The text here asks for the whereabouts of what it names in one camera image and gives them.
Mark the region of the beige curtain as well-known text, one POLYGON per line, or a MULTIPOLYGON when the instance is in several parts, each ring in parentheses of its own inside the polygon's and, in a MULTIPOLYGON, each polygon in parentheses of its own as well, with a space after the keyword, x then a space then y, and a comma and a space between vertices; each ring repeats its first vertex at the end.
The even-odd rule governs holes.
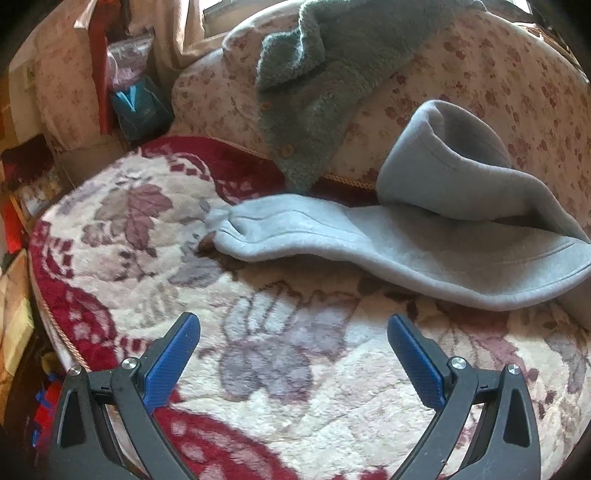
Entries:
POLYGON ((229 31, 266 8, 266 1, 128 1, 127 31, 154 35, 153 56, 160 83, 169 88, 196 60, 221 47, 229 31))

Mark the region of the red white floral blanket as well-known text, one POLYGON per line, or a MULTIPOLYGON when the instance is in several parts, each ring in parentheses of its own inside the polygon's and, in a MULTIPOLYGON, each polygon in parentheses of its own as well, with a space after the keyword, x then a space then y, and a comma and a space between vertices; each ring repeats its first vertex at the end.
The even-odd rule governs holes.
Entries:
POLYGON ((449 355, 525 375, 542 475, 590 431, 590 334, 557 304, 489 312, 424 297, 346 264, 243 264, 198 249, 211 210, 276 193, 273 163, 207 138, 166 137, 50 208, 31 277, 64 364, 140 356, 183 312, 201 339, 155 416, 202 479, 386 479, 433 418, 386 336, 402 313, 449 355))

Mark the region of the grey-green fleece jacket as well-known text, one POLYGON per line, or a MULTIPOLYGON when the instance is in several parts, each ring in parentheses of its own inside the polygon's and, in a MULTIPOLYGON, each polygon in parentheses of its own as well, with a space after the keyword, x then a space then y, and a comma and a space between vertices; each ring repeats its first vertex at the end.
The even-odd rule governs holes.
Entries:
POLYGON ((305 193, 342 144, 356 105, 480 1, 305 1, 297 27, 263 39, 259 128, 287 190, 305 193))

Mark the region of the light grey sweatpants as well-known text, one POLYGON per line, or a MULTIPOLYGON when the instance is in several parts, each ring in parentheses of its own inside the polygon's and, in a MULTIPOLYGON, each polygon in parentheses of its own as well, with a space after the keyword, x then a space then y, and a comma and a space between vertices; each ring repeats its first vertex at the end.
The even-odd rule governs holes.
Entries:
POLYGON ((590 240, 536 177, 515 170, 485 122, 421 105, 382 166, 377 204, 296 194, 209 213, 215 248, 245 262, 315 255, 442 300, 514 310, 590 300, 590 240))

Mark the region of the floral beige quilt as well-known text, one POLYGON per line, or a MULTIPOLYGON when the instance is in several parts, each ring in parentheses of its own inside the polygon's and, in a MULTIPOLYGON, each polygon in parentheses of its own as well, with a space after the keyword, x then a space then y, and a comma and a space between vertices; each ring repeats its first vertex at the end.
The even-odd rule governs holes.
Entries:
MULTIPOLYGON (((172 89, 171 133, 269 155, 257 125, 256 63, 263 38, 293 28, 299 8, 285 1, 256 13, 185 69, 172 89)), ((542 180, 581 226, 589 226, 588 81, 545 42, 477 9, 458 16, 360 104, 322 185, 373 191, 394 142, 431 99, 485 121, 513 167, 542 180)))

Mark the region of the teal box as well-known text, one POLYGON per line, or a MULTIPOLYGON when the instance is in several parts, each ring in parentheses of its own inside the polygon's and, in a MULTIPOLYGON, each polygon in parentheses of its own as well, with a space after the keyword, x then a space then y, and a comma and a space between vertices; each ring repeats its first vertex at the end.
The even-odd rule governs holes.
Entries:
POLYGON ((173 121, 172 107, 149 76, 110 93, 121 133, 129 143, 162 133, 173 121))

